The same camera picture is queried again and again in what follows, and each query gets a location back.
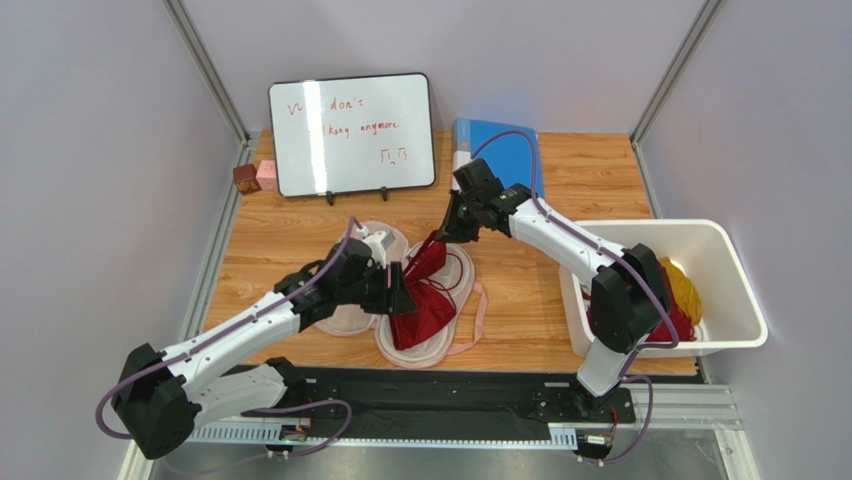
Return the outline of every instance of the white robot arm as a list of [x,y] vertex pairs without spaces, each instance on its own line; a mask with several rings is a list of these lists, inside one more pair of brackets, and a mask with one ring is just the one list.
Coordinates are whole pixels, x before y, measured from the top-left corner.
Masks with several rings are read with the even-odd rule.
[[[625,248],[600,238],[554,211],[544,200],[534,199],[521,184],[504,188],[488,164],[477,159],[453,175],[459,191],[451,201],[436,240],[448,243],[476,241],[479,229],[499,230],[528,243],[571,270],[591,290],[590,326],[595,340],[577,372],[578,408],[595,411],[618,385],[621,372],[634,349],[659,325],[658,309],[633,275],[641,275],[656,300],[668,313],[668,296],[654,253],[638,244]],[[617,252],[619,260],[604,252]]]
[[[119,384],[106,401],[149,459],[168,454],[196,428],[262,408],[304,403],[304,377],[284,358],[249,371],[225,375],[252,353],[296,335],[328,318],[338,305],[360,305],[367,313],[416,310],[405,287],[402,265],[386,262],[388,232],[365,234],[335,245],[323,261],[284,277],[273,291],[239,315],[195,338],[160,352],[142,345],[127,357]],[[311,273],[318,267],[316,274]]]

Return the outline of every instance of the pink block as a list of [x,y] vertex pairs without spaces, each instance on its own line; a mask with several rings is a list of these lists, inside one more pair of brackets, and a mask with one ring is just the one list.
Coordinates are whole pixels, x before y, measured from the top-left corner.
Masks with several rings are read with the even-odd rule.
[[278,175],[275,173],[275,160],[261,160],[257,169],[257,183],[264,191],[278,190]]

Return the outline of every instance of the yellow cloth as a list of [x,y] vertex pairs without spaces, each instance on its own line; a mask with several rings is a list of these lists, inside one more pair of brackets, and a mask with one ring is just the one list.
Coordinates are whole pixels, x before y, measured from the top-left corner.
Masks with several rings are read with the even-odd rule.
[[701,305],[701,297],[692,280],[668,257],[661,258],[660,265],[666,269],[666,274],[669,276],[675,303],[683,313],[689,316],[693,327],[698,325],[701,322],[701,316],[704,315],[704,307]]

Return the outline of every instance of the wooden table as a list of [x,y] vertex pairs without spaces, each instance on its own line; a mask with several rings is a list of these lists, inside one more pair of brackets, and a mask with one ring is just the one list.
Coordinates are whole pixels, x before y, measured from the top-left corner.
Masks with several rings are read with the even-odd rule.
[[[449,200],[451,134],[434,137],[438,181],[432,187],[340,195],[334,206],[324,197],[288,199],[259,192],[242,199],[205,329],[236,315],[284,275],[325,258],[346,229],[350,214],[378,220],[402,231],[411,244],[439,227]],[[572,220],[648,218],[647,198],[627,135],[540,134],[548,203]],[[275,158],[272,138],[260,138],[255,164]],[[557,264],[535,248],[498,232],[483,230],[478,243],[463,245],[473,257],[477,280],[490,299],[485,337],[474,348],[447,357],[433,368],[575,372],[583,359],[571,350],[559,290]],[[478,302],[471,295],[459,319],[456,343],[473,336]],[[373,332],[328,336],[316,328],[252,356],[260,363],[285,356],[297,365],[393,367],[376,348]],[[695,374],[691,358],[638,360],[639,373]]]

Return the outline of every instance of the pink bra strap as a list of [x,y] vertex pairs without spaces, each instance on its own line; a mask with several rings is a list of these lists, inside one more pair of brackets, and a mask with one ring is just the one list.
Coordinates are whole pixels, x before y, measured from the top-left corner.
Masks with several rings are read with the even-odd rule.
[[473,321],[473,340],[450,347],[447,350],[447,355],[456,355],[467,351],[482,340],[482,325],[485,323],[485,309],[488,308],[488,295],[485,294],[485,288],[479,282],[473,284],[473,291],[479,293],[479,306],[476,307],[476,318]]

